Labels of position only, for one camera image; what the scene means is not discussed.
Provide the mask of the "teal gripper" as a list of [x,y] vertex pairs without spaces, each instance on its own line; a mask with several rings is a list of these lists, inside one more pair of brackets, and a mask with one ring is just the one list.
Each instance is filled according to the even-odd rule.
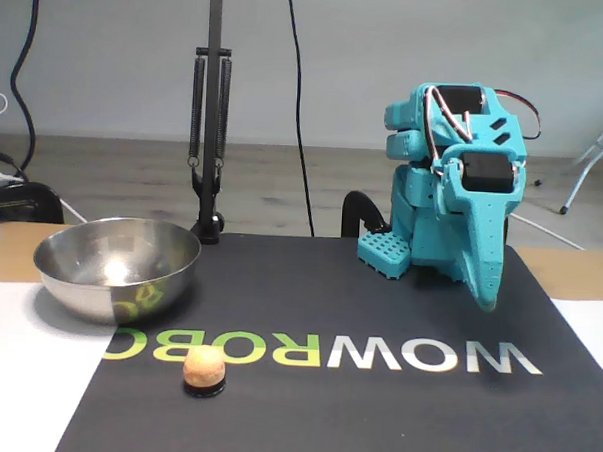
[[432,160],[432,261],[495,309],[504,270],[505,220],[527,182],[525,154],[498,146],[451,145]]

